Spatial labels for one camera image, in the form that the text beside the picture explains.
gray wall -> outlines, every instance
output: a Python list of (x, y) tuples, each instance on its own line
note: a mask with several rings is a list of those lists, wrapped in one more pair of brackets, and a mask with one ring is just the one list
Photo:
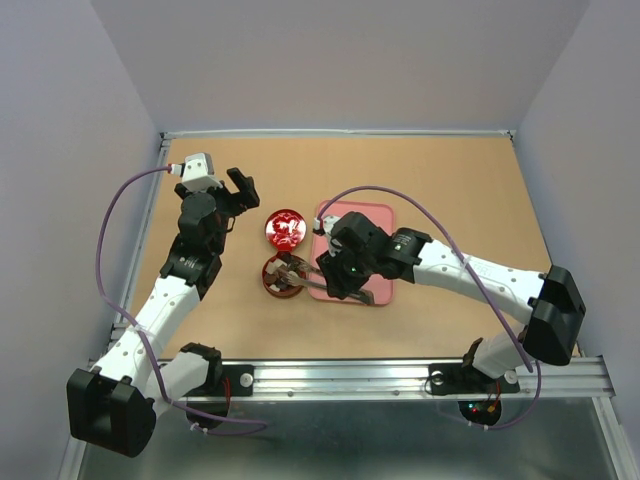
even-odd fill
[(516, 136), (553, 260), (573, 270), (640, 458), (640, 2), (593, 1)]
[[(0, 2), (0, 478), (57, 478), (65, 384), (113, 319), (93, 257), (119, 184), (151, 164), (156, 130), (87, 0)], [(120, 293), (142, 187), (106, 250)]]
[(587, 0), (92, 0), (163, 131), (514, 128)]

gray floor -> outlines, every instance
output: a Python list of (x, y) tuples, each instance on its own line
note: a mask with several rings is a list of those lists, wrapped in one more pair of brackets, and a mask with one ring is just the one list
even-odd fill
[[(504, 403), (503, 419), (530, 400)], [(242, 404), (270, 428), (254, 437), (205, 438), (179, 411), (129, 459), (89, 446), (81, 479), (614, 479), (590, 399), (541, 400), (504, 431), (439, 415), (436, 402)], [(455, 402), (442, 402), (455, 413)]]

tabletop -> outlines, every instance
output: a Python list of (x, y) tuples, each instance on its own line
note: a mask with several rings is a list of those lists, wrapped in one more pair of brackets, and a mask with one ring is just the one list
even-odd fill
[[(275, 253), (264, 233), (269, 215), (290, 208), (311, 225), (323, 200), (353, 186), (381, 185), (412, 196), (474, 257), (526, 270), (547, 271), (550, 265), (507, 138), (176, 139), (168, 161), (181, 163), (197, 152), (211, 154), (222, 179), (231, 167), (252, 176), (261, 204), (236, 219), (220, 274), (171, 339), (165, 358), (192, 341), (215, 346), (224, 358), (459, 357), (475, 339), (499, 333), (501, 326), (487, 305), (402, 281), (394, 285), (391, 303), (381, 307), (322, 302), (308, 292), (280, 299), (264, 290), (261, 269)], [(173, 192), (178, 181), (169, 175), (161, 181), (134, 313), (147, 299), (178, 232), (181, 202)], [(444, 241), (415, 207), (399, 198), (357, 192), (346, 199), (389, 205), (396, 228), (410, 227)], [(310, 233), (294, 252), (307, 260)]]

pink tray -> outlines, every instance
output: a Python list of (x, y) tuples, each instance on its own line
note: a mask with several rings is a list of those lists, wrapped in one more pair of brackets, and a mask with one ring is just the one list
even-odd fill
[[(316, 215), (325, 206), (327, 202), (322, 202), (316, 210)], [(394, 231), (394, 214), (391, 207), (381, 205), (379, 203), (359, 203), (359, 202), (336, 202), (325, 212), (325, 215), (343, 216), (348, 212), (360, 212), (366, 215), (369, 220), (381, 227), (385, 232), (391, 235)], [(310, 262), (317, 267), (316, 258), (327, 251), (327, 240), (324, 237), (313, 235), (313, 245), (311, 246)], [(324, 279), (318, 275), (311, 275), (314, 282), (324, 283)], [(380, 275), (373, 275), (367, 284), (363, 287), (373, 292), (373, 298), (376, 305), (387, 305), (393, 298), (393, 281), (385, 280)], [(355, 303), (361, 305), (360, 302), (347, 298), (346, 300), (338, 300), (337, 298), (329, 298), (322, 290), (310, 288), (309, 293), (316, 300), (325, 300), (329, 302)]]

wooden table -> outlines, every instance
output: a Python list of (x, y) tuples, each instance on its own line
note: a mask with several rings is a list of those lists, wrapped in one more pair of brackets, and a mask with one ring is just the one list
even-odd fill
[[(319, 302), (303, 292), (277, 299), (260, 271), (274, 254), (267, 217), (292, 208), (311, 222), (317, 205), (356, 185), (393, 187), (413, 196), (466, 253), (515, 268), (546, 271), (549, 257), (511, 143), (505, 138), (213, 138), (171, 143), (169, 162), (212, 155), (216, 173), (240, 167), (255, 179), (260, 208), (238, 217), (223, 268), (183, 322), (164, 357), (195, 341), (225, 358), (375, 358), (460, 356), (478, 337), (500, 332), (485, 304), (436, 288), (398, 281), (385, 307)], [(177, 177), (162, 180), (140, 269), (133, 311), (146, 300), (178, 229)], [(401, 199), (358, 192), (350, 200), (386, 203), (396, 227), (443, 240)], [(311, 235), (296, 250), (308, 259)]]

